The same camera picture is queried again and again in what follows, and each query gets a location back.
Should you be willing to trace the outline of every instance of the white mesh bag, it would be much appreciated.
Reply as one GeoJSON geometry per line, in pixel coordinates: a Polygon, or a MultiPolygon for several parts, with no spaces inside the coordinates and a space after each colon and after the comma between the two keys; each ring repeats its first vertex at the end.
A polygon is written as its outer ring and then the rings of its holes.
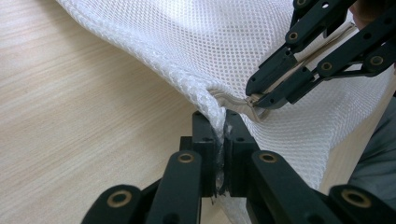
{"type": "MultiPolygon", "coordinates": [[[[208,90],[245,98],[248,78],[283,44],[292,14],[291,0],[58,2],[83,27],[157,72],[219,133],[225,109],[208,90]]],[[[373,112],[393,70],[321,83],[263,122],[243,116],[244,122],[261,149],[280,153],[317,189],[331,148],[373,112]]]]}

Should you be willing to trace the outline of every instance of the wood grain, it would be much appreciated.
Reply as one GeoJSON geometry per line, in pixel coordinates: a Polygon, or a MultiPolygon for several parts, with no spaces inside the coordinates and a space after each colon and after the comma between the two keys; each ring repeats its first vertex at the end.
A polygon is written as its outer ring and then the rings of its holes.
{"type": "MultiPolygon", "coordinates": [[[[195,108],[55,1],[0,3],[0,223],[79,223],[160,178],[195,108]]],[[[203,223],[228,223],[204,200],[203,223]]]]}

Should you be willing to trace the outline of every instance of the brass screw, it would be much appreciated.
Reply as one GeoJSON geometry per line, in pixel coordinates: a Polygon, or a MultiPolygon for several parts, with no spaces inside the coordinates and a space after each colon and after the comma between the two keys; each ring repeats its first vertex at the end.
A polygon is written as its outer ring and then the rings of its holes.
{"type": "Polygon", "coordinates": [[[298,34],[296,32],[293,32],[293,33],[289,34],[289,39],[290,40],[295,40],[295,39],[297,39],[297,37],[298,37],[298,34]]]}
{"type": "Polygon", "coordinates": [[[273,163],[273,162],[277,161],[276,156],[273,154],[270,154],[270,153],[262,153],[262,154],[260,154],[259,158],[260,158],[260,160],[265,161],[265,162],[273,163]]]}
{"type": "Polygon", "coordinates": [[[131,200],[132,200],[132,193],[129,192],[128,190],[121,189],[121,190],[118,190],[118,191],[112,193],[110,195],[110,197],[108,197],[107,204],[110,207],[118,208],[118,207],[123,207],[125,204],[127,204],[131,200]],[[123,200],[122,201],[114,201],[114,198],[119,195],[124,196],[123,200]]]}
{"type": "Polygon", "coordinates": [[[380,56],[374,56],[373,58],[370,59],[370,64],[372,65],[380,65],[383,62],[384,59],[380,56]]]}
{"type": "Polygon", "coordinates": [[[354,189],[343,189],[341,196],[345,201],[357,207],[368,208],[371,206],[371,200],[354,189]]]}
{"type": "Polygon", "coordinates": [[[190,153],[183,153],[177,157],[177,160],[183,163],[189,163],[194,161],[194,157],[190,153]]]}
{"type": "Polygon", "coordinates": [[[332,69],[332,64],[331,63],[323,63],[322,66],[320,67],[322,70],[329,71],[332,69]]]}

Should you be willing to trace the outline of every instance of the robotic hand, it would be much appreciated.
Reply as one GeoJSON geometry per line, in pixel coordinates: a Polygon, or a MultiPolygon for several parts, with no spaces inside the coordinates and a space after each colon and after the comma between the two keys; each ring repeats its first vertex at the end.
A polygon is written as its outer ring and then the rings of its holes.
{"type": "Polygon", "coordinates": [[[253,107],[277,109],[296,103],[320,82],[340,77],[374,77],[396,61],[396,4],[362,28],[309,70],[294,54],[323,33],[328,37],[344,21],[354,0],[294,0],[290,30],[283,44],[249,79],[246,95],[253,107]],[[348,70],[352,64],[361,69],[348,70]],[[285,74],[297,67],[288,77],[285,74]]]}

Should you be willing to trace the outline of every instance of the gray cloth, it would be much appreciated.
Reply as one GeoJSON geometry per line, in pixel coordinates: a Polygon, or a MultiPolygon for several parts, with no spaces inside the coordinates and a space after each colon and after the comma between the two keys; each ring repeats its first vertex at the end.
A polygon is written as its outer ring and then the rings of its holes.
{"type": "Polygon", "coordinates": [[[370,191],[396,210],[396,98],[391,99],[349,184],[370,191]]]}

